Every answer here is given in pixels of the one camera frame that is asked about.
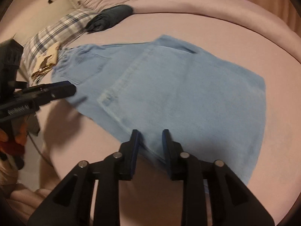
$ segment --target metal pin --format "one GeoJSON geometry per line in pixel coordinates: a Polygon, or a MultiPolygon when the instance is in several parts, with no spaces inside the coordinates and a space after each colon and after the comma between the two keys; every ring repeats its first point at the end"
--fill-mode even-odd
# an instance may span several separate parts
{"type": "Polygon", "coordinates": [[[88,162],[87,161],[80,161],[78,163],[79,167],[83,168],[83,167],[86,167],[88,165],[88,162]]]}
{"type": "Polygon", "coordinates": [[[215,164],[216,166],[218,166],[218,167],[223,167],[223,166],[225,165],[225,163],[224,163],[223,161],[221,161],[221,160],[215,161],[214,164],[215,164]]]}
{"type": "Polygon", "coordinates": [[[113,157],[114,158],[120,158],[120,157],[122,157],[122,153],[120,153],[120,152],[115,152],[115,153],[113,153],[113,157]]]}
{"type": "Polygon", "coordinates": [[[182,153],[180,154],[180,156],[181,156],[183,159],[187,159],[190,155],[189,155],[189,153],[187,153],[187,152],[182,152],[182,153]]]}

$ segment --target folded dark cloth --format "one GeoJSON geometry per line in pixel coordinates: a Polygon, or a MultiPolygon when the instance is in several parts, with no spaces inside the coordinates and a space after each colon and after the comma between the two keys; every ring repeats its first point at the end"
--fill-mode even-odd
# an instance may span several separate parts
{"type": "Polygon", "coordinates": [[[132,7],[117,5],[105,10],[91,19],[85,29],[89,33],[103,31],[117,25],[120,21],[133,14],[132,7]]]}

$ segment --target light blue jeans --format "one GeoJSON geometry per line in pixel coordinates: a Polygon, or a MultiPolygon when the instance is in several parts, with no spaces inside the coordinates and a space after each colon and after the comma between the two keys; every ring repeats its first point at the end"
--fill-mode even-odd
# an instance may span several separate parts
{"type": "Polygon", "coordinates": [[[221,159],[248,182],[265,127],[262,77],[169,36],[83,45],[59,59],[53,81],[75,84],[68,101],[120,142],[138,129],[142,154],[164,163],[161,135],[169,129],[185,151],[204,161],[221,159]]]}

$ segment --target jeans back pocket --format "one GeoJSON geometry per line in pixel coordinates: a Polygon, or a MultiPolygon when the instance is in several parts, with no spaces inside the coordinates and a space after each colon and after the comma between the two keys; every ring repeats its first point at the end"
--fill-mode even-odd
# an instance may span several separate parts
{"type": "Polygon", "coordinates": [[[102,71],[110,59],[94,53],[77,55],[72,58],[76,63],[72,67],[65,69],[62,76],[73,84],[81,84],[102,71]]]}

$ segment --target wire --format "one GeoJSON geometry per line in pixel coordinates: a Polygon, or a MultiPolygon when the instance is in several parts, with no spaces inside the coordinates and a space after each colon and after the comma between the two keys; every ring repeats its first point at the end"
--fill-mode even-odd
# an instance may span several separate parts
{"type": "Polygon", "coordinates": [[[49,166],[53,167],[53,165],[51,164],[51,162],[50,162],[48,159],[46,159],[46,157],[41,153],[41,151],[40,151],[39,148],[37,147],[35,141],[34,141],[33,138],[31,137],[30,133],[28,133],[28,136],[29,136],[29,138],[30,138],[32,144],[33,144],[34,147],[36,148],[37,152],[39,153],[39,155],[43,158],[43,160],[44,160],[49,166]]]}

